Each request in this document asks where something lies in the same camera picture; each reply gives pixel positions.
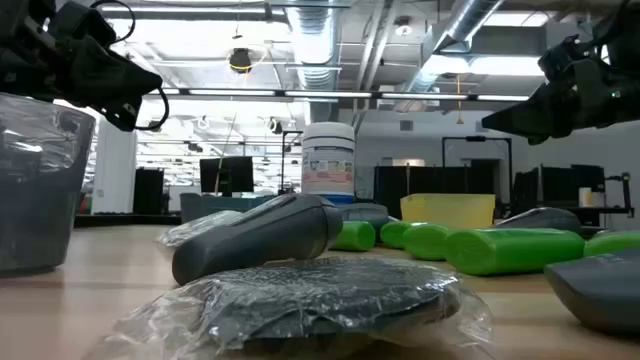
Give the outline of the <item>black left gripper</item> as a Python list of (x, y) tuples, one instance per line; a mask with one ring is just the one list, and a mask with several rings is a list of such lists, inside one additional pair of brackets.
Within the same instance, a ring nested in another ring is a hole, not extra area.
[(59, 52), (53, 45), (48, 28), (37, 22), (0, 22), (0, 91), (62, 98), (133, 131), (142, 96), (160, 88), (162, 78), (102, 48)]

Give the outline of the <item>small green bottle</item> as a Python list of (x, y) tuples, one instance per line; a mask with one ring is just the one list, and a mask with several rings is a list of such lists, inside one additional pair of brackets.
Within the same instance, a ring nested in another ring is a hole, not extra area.
[(446, 227), (420, 223), (403, 233), (404, 250), (412, 257), (426, 261), (445, 260), (445, 239), (450, 233)]
[(640, 231), (601, 232), (585, 243), (584, 256), (613, 253), (635, 247), (640, 247)]
[(580, 259), (586, 241), (555, 229), (491, 228), (460, 230), (444, 240), (446, 261), (473, 276), (541, 272), (546, 265)]
[(331, 250), (367, 252), (375, 247), (375, 228), (365, 221), (346, 221)]
[(389, 222), (380, 229), (381, 241), (389, 248), (403, 249), (405, 247), (404, 233), (408, 229), (420, 225), (424, 225), (424, 222)]

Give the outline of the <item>black cabinet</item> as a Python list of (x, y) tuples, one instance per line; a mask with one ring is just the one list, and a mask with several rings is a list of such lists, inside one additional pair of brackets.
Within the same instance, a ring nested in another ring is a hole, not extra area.
[(133, 212), (160, 215), (163, 207), (164, 171), (138, 168), (135, 173)]

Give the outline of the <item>yellow plastic bin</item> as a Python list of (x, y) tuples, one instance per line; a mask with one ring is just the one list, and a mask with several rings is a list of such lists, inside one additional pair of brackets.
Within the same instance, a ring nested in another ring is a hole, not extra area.
[(428, 222), (454, 229), (493, 225), (494, 194), (412, 194), (400, 200), (402, 219)]

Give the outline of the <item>black ceiling device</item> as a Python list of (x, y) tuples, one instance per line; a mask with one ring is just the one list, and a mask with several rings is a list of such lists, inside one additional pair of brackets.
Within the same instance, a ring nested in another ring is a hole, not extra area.
[(248, 73), (252, 68), (248, 48), (235, 48), (229, 57), (229, 67), (236, 73)]

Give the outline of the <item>black partition screen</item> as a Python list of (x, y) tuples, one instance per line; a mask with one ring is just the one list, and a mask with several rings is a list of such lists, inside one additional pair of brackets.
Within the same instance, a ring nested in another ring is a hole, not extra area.
[(401, 217), (400, 200), (418, 193), (491, 194), (498, 197), (494, 171), (488, 167), (377, 166), (373, 200)]

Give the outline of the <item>black monitor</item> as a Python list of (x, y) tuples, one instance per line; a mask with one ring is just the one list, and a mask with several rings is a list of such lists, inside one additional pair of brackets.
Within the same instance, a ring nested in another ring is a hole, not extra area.
[(204, 193), (231, 197), (233, 193), (254, 191), (252, 157), (201, 159), (199, 167), (201, 191)]

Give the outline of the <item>dark brown plastic tray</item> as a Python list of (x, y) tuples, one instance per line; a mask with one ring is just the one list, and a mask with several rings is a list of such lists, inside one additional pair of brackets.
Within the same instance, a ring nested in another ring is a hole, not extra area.
[(0, 93), (0, 274), (64, 263), (94, 128), (82, 111)]

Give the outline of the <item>long ceiling light strip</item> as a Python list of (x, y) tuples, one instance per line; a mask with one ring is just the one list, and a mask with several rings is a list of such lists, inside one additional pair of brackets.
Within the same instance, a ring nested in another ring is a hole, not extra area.
[(522, 102), (523, 95), (458, 94), (458, 93), (402, 93), (323, 90), (260, 90), (260, 89), (187, 89), (165, 88), (166, 95), (218, 96), (218, 97), (278, 97), (302, 99), (385, 99), (385, 100), (442, 100), (480, 102)]

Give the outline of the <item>white wipes canister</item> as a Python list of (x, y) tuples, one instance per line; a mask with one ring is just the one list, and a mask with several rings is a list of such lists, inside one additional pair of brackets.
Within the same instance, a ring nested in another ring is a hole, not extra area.
[(302, 140), (301, 192), (336, 205), (355, 200), (355, 133), (340, 122), (306, 126)]

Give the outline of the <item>wide black frame stand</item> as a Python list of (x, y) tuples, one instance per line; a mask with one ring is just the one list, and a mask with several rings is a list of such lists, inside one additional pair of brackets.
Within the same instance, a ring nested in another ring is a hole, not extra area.
[(447, 141), (465, 141), (468, 143), (480, 143), (480, 142), (487, 142), (487, 141), (492, 141), (492, 142), (505, 142), (506, 146), (507, 146), (507, 164), (508, 164), (508, 197), (507, 197), (507, 202), (510, 203), (511, 199), (512, 199), (512, 194), (513, 194), (513, 184), (514, 184), (514, 177), (513, 177), (513, 142), (512, 139), (509, 137), (487, 137), (487, 136), (482, 136), (482, 135), (471, 135), (471, 136), (445, 136), (441, 138), (440, 144), (441, 144), (441, 167), (444, 169), (447, 167), (447, 163), (446, 163), (446, 156), (447, 156), (447, 150), (446, 150), (446, 142)]

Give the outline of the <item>black metal table frame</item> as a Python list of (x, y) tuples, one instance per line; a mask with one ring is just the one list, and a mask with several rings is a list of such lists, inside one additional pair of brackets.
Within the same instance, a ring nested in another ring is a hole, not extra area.
[(98, 214), (75, 216), (75, 228), (129, 226), (129, 225), (161, 225), (178, 226), (182, 223), (179, 216), (171, 215), (137, 215), (137, 214)]

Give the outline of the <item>slanted silver ceiling duct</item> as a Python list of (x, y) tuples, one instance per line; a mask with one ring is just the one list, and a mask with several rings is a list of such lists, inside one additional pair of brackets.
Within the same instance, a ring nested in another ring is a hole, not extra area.
[(456, 0), (450, 16), (431, 25), (421, 46), (423, 64), (403, 87), (403, 92), (428, 92), (446, 73), (445, 54), (469, 53), (474, 35), (505, 0)]

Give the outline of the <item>narrow black frame stand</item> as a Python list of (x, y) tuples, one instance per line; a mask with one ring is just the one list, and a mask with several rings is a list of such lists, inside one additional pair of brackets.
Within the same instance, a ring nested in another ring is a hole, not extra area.
[[(287, 141), (287, 136), (293, 134), (294, 137)], [(291, 146), (294, 145), (300, 136), (303, 134), (303, 131), (300, 130), (284, 130), (281, 134), (281, 162), (280, 162), (280, 187), (278, 194), (282, 195), (285, 193), (285, 157), (286, 154), (291, 150)]]

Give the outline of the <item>round silver ceiling duct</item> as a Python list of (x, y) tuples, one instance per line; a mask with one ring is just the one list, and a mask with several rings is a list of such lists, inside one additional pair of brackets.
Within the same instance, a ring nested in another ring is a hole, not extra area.
[(292, 29), (294, 59), (299, 84), (307, 91), (337, 89), (337, 43), (341, 32), (340, 10), (330, 6), (333, 0), (292, 0), (305, 5), (285, 9)]

